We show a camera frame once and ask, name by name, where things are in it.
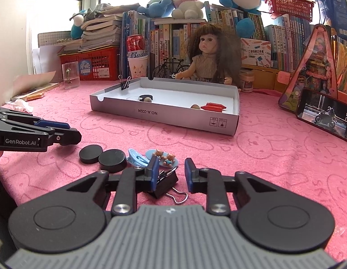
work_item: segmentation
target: silver bolt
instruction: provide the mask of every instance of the silver bolt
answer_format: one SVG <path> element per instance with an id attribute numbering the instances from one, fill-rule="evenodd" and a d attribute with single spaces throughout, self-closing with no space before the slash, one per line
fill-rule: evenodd
<path id="1" fill-rule="evenodd" d="M 127 204 L 117 204 L 114 206 L 114 211 L 116 213 L 128 213 L 130 211 L 130 206 Z"/>
<path id="2" fill-rule="evenodd" d="M 211 206 L 211 210 L 215 213 L 225 213 L 227 211 L 227 207 L 224 204 L 214 204 Z"/>

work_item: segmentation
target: smartphone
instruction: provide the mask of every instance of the smartphone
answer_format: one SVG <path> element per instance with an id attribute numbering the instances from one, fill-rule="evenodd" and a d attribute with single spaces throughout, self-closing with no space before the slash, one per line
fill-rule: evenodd
<path id="1" fill-rule="evenodd" d="M 301 92 L 298 119 L 347 141 L 347 104 L 304 88 Z"/>

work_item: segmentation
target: motorcycle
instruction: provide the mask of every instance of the motorcycle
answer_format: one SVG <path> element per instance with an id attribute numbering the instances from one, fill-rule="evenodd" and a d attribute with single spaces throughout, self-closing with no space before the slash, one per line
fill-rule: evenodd
<path id="1" fill-rule="evenodd" d="M 327 111 L 321 111 L 316 117 L 316 123 L 326 124 L 327 126 L 334 128 L 335 127 L 335 113 L 333 108 L 328 108 Z"/>

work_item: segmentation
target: crumpled tissue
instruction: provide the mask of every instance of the crumpled tissue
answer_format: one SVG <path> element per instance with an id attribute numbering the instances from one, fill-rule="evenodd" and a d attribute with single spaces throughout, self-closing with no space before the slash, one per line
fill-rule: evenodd
<path id="1" fill-rule="evenodd" d="M 32 113 L 34 107 L 30 106 L 28 102 L 24 101 L 23 99 L 17 99 L 9 104 L 9 109 L 20 112 Z"/>

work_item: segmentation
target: table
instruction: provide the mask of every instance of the table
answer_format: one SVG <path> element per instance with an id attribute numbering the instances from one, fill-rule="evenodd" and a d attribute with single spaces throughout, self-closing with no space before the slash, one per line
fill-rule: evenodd
<path id="1" fill-rule="evenodd" d="M 297 120 L 278 107 L 277 97 L 260 93 L 240 94 L 240 120 L 233 137 L 92 111 L 89 94 L 112 84 L 81 82 L 72 90 L 60 86 L 30 102 L 35 116 L 69 123 L 81 132 L 82 142 L 54 145 L 46 153 L 4 152 L 0 179 L 17 204 L 98 170 L 98 163 L 79 162 L 78 153 L 88 144 L 126 153 L 128 148 L 140 153 L 159 148 L 173 152 L 181 163 L 191 157 L 198 168 L 209 166 L 223 175 L 245 170 L 325 205 L 336 220 L 326 250 L 336 260 L 347 258 L 347 142 Z M 177 175 L 176 188 L 187 191 L 182 166 Z M 194 194 L 185 204 L 205 202 L 204 195 Z M 169 197 L 138 195 L 138 205 L 153 203 L 173 204 Z"/>

